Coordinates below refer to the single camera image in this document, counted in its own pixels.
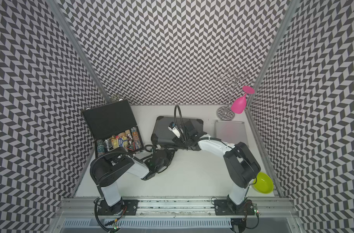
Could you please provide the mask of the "black poker case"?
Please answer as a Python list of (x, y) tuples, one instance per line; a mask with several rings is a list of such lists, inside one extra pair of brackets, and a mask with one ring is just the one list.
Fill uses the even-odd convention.
[(129, 145), (130, 153), (138, 153), (145, 149), (140, 130), (128, 100), (106, 104), (82, 111), (83, 118), (94, 139), (95, 157), (99, 157), (98, 140), (106, 140), (120, 133), (130, 131), (133, 142)]
[(173, 138), (176, 136), (168, 129), (170, 124), (175, 123), (174, 117), (159, 116), (156, 119), (155, 127), (151, 135), (153, 145), (164, 148), (173, 148)]

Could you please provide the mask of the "silver aluminium poker case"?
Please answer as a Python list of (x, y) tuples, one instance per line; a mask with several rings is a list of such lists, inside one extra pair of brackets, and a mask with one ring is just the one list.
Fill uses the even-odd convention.
[(245, 123), (242, 121), (216, 121), (215, 135), (226, 143), (242, 142), (249, 146)]

